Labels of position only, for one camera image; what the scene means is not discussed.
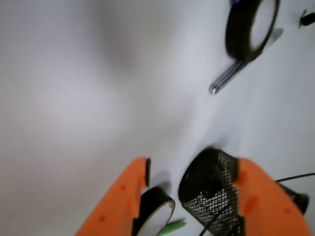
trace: tape roll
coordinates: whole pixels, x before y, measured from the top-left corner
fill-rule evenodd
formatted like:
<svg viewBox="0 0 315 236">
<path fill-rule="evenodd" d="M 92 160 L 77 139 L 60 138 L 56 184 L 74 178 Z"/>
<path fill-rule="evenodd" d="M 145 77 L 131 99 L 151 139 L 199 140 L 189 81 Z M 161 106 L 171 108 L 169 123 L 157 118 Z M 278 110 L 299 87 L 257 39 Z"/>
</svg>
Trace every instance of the tape roll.
<svg viewBox="0 0 315 236">
<path fill-rule="evenodd" d="M 280 0 L 240 0 L 231 8 L 226 27 L 228 54 L 241 61 L 256 59 L 263 51 L 279 11 Z"/>
<path fill-rule="evenodd" d="M 132 236 L 157 236 L 171 219 L 175 202 L 161 188 L 141 196 L 139 218 L 134 219 Z"/>
</svg>

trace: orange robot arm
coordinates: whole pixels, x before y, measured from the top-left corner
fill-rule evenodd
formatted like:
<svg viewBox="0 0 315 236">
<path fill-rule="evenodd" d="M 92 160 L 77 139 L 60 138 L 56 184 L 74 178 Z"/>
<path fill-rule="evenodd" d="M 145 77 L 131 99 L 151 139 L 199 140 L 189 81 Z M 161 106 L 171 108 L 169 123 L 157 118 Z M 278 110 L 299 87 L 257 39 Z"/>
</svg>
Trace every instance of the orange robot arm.
<svg viewBox="0 0 315 236">
<path fill-rule="evenodd" d="M 259 166 L 238 158 L 239 214 L 248 236 L 310 236 L 295 204 Z"/>
<path fill-rule="evenodd" d="M 131 236 L 141 189 L 149 185 L 150 160 L 135 159 L 91 212 L 76 236 Z"/>
</svg>

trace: white table surface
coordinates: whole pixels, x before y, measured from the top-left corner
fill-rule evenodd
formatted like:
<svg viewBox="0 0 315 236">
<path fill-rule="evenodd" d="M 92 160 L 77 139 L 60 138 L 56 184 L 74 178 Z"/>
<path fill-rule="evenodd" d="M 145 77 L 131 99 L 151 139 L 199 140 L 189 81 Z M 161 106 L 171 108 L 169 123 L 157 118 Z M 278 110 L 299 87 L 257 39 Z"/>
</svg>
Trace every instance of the white table surface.
<svg viewBox="0 0 315 236">
<path fill-rule="evenodd" d="M 312 172 L 315 31 L 297 27 L 312 7 L 283 0 L 282 38 L 211 96 L 228 0 L 0 3 L 0 234 L 73 235 L 138 156 L 188 221 L 170 236 L 202 230 L 177 188 L 207 145 L 274 178 Z"/>
</svg>

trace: black cable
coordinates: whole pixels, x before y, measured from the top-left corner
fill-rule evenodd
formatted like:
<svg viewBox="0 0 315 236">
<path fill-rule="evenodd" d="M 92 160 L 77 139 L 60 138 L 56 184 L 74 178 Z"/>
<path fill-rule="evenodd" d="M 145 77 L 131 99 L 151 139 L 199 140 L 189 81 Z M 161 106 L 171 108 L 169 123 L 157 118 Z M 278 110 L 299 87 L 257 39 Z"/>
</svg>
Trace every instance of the black cable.
<svg viewBox="0 0 315 236">
<path fill-rule="evenodd" d="M 203 236 L 204 233 L 209 229 L 210 225 L 230 206 L 230 204 L 225 205 L 217 214 L 215 217 L 213 217 L 209 223 L 205 226 L 205 228 L 201 231 L 199 236 Z"/>
<path fill-rule="evenodd" d="M 304 174 L 304 175 L 299 175 L 299 176 L 292 176 L 292 177 L 288 177 L 288 178 L 282 178 L 282 179 L 277 180 L 276 182 L 280 183 L 280 182 L 283 182 L 283 181 L 296 179 L 296 178 L 303 178 L 303 177 L 308 177 L 308 176 L 315 176 L 315 173 L 309 173 L 309 174 Z"/>
</svg>

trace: black electrical tape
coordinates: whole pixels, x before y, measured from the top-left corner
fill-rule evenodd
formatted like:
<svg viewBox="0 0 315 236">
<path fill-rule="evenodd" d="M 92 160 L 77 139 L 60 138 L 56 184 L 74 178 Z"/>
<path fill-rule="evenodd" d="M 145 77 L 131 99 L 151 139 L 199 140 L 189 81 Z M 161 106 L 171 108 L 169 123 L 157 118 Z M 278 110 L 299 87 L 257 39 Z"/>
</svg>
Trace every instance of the black electrical tape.
<svg viewBox="0 0 315 236">
<path fill-rule="evenodd" d="M 174 200 L 160 187 L 148 190 L 141 196 L 140 214 L 133 221 L 132 236 L 157 236 L 171 219 L 174 209 Z"/>
</svg>

